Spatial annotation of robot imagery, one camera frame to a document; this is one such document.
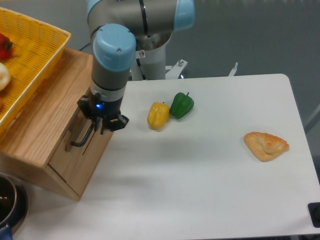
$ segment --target metal bracket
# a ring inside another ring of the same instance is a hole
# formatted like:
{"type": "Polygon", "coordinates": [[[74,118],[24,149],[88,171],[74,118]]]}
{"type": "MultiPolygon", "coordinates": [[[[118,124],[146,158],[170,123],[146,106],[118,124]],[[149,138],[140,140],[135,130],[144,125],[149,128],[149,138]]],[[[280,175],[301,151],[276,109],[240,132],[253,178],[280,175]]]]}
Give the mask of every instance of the metal bracket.
{"type": "Polygon", "coordinates": [[[186,60],[180,59],[174,66],[166,66],[165,70],[167,72],[165,74],[165,79],[184,78],[181,73],[185,69],[187,64],[188,62],[186,60]]]}

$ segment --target gray wall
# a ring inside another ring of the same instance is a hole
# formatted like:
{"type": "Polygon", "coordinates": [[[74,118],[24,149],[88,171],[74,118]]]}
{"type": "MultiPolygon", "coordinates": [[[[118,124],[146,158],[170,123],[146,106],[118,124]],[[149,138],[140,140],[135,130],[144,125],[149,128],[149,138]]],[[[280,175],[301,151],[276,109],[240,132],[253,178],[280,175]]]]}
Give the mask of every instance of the gray wall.
{"type": "MultiPolygon", "coordinates": [[[[167,45],[167,65],[189,62],[186,77],[286,74],[305,123],[320,104],[320,0],[195,0],[196,23],[167,45]]],[[[87,44],[85,0],[1,1],[0,6],[72,33],[68,47],[87,44]]],[[[85,50],[91,53],[90,47],[85,50]]],[[[320,123],[307,135],[320,172],[320,123]]]]}

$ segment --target pepper stem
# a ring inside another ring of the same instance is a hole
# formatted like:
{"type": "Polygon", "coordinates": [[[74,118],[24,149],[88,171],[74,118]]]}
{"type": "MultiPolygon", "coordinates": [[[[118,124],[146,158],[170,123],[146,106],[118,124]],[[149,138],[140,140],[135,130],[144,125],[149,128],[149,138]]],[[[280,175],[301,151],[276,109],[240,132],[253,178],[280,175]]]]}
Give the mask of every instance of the pepper stem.
{"type": "Polygon", "coordinates": [[[9,43],[7,43],[6,45],[5,45],[5,50],[9,50],[11,47],[12,47],[12,44],[13,44],[13,42],[12,41],[10,41],[9,43]]]}

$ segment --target cable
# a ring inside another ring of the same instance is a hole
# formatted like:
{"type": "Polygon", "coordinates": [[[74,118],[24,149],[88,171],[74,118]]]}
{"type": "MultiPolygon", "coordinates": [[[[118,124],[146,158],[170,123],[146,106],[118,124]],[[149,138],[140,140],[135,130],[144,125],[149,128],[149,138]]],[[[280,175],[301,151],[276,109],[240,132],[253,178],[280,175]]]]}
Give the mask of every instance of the cable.
{"type": "Polygon", "coordinates": [[[83,49],[85,49],[86,47],[88,47],[91,44],[91,42],[88,42],[86,45],[84,45],[82,48],[79,49],[79,51],[82,51],[83,49]]]}
{"type": "Polygon", "coordinates": [[[136,59],[136,64],[138,65],[138,67],[140,69],[142,79],[143,80],[147,80],[146,75],[145,75],[144,71],[141,68],[141,63],[140,63],[140,59],[139,58],[136,59]]]}

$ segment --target yellow bell pepper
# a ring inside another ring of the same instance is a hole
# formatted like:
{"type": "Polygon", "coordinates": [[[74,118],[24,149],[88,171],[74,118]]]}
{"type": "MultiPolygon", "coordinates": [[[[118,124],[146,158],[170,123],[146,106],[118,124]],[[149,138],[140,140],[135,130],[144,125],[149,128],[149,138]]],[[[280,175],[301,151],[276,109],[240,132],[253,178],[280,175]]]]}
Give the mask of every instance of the yellow bell pepper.
{"type": "Polygon", "coordinates": [[[154,102],[149,110],[147,122],[154,129],[162,128],[170,116],[170,107],[164,102],[154,102]]]}

